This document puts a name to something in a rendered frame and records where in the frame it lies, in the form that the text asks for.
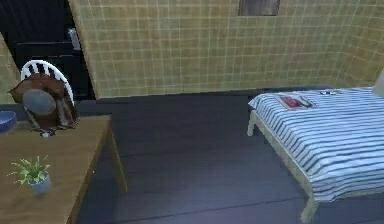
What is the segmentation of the black room door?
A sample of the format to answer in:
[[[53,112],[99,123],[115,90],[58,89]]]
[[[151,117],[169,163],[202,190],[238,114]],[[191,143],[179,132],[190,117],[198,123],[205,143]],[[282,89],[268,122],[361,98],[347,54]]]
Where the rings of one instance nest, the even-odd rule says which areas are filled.
[[[30,60],[47,61],[64,74],[76,101],[94,100],[83,51],[73,49],[68,35],[71,28],[76,25],[69,0],[0,0],[0,33],[18,70]]]

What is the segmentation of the brown wooden table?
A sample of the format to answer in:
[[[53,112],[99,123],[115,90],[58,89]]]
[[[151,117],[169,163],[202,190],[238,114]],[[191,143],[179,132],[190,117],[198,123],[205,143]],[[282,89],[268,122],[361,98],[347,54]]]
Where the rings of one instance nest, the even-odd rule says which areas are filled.
[[[44,138],[26,122],[0,135],[0,224],[75,224],[90,178],[105,143],[110,144],[116,180],[127,184],[109,115],[82,117],[74,129]],[[50,166],[51,187],[38,194],[15,182],[12,165],[42,156]]]

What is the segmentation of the brown framed wall picture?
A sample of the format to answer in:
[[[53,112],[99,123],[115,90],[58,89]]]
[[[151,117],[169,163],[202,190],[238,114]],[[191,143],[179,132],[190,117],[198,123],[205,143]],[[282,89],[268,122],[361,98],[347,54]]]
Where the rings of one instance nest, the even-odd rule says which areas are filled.
[[[277,16],[280,0],[240,0],[239,16]]]

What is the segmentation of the green houseplant in grey pot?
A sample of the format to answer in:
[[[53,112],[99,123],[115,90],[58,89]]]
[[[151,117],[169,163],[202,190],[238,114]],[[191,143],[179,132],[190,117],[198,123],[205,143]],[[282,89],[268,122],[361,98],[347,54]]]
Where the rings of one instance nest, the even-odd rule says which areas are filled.
[[[27,184],[37,193],[46,193],[51,188],[51,179],[48,172],[50,165],[46,163],[48,156],[37,156],[33,159],[20,159],[18,162],[11,162],[16,167],[9,176],[16,175],[16,184],[23,186]]]

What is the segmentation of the red and white book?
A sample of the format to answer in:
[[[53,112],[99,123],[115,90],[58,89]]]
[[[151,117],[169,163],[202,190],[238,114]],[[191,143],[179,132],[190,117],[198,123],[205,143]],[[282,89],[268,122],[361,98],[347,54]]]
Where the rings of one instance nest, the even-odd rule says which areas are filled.
[[[305,98],[298,95],[277,95],[276,100],[288,110],[299,110],[316,108],[317,105]]]

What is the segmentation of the blue bowl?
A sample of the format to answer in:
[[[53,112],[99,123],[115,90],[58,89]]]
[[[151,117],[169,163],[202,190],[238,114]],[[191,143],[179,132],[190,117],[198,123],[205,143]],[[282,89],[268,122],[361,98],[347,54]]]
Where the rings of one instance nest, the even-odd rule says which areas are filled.
[[[17,116],[15,112],[0,111],[0,133],[9,131],[16,123]]]

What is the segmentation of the white wooden chair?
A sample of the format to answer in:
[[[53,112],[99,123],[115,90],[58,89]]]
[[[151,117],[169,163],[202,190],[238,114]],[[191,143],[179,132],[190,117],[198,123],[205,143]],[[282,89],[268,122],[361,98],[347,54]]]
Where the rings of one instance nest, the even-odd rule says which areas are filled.
[[[33,73],[38,73],[39,69],[38,66],[41,65],[43,67],[44,73],[48,76],[54,77],[56,80],[60,80],[64,83],[64,86],[67,90],[67,93],[71,99],[72,104],[75,104],[74,101],[74,95],[71,88],[71,85],[69,84],[68,80],[64,76],[64,74],[54,65],[51,63],[44,61],[44,60],[30,60],[26,62],[20,71],[20,80],[23,81],[27,77],[30,77]]]

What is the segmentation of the bed with striped cover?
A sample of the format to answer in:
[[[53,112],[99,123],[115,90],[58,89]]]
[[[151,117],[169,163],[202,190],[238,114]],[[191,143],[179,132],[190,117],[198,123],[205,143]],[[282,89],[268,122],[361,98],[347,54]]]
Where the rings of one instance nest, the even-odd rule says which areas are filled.
[[[370,87],[264,93],[249,101],[247,134],[259,129],[308,195],[301,222],[321,203],[384,193],[384,98]],[[288,110],[277,95],[304,96],[316,108]]]

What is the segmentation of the white pillow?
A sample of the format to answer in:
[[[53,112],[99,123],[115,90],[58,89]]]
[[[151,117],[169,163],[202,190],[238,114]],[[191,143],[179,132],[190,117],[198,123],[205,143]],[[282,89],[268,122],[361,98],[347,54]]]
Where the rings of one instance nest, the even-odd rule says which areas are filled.
[[[384,98],[384,69],[381,71],[374,86],[372,87],[372,93]]]

